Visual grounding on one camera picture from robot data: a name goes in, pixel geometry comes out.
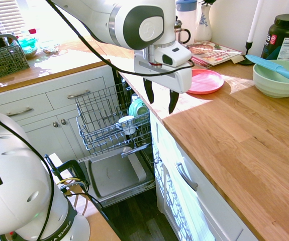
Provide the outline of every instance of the book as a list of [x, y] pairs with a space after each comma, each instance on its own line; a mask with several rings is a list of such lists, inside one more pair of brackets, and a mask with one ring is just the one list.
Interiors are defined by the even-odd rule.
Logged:
[[205, 69], [228, 60], [233, 63], [244, 60], [242, 52], [209, 41], [188, 45], [188, 49], [192, 52], [191, 60], [195, 65]]

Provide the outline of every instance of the dark wooden floor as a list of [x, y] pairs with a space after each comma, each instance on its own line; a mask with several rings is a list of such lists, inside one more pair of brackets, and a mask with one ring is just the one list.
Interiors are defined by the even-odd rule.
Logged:
[[104, 209], [123, 241], [178, 241], [151, 189]]

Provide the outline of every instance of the dishwasher rack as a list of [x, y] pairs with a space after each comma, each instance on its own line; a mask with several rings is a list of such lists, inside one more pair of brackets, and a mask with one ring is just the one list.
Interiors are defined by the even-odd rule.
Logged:
[[79, 135], [91, 155], [123, 146], [132, 146], [134, 153], [152, 144], [149, 112], [119, 123], [120, 118], [129, 115], [131, 105], [122, 83], [88, 92], [75, 102]]

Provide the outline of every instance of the blue spatula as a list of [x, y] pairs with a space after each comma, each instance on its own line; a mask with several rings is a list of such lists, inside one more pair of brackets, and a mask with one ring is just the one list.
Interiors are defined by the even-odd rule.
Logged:
[[246, 55], [246, 58], [255, 64], [258, 64], [266, 69], [272, 70], [289, 79], [289, 71], [279, 64], [249, 54]]

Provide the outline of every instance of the dishwasher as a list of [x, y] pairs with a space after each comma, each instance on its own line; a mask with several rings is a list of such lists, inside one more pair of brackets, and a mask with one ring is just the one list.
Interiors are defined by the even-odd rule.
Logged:
[[78, 162], [88, 193], [103, 207], [155, 187], [149, 111], [119, 123], [129, 115], [131, 94], [122, 81], [75, 99], [79, 135], [89, 151]]

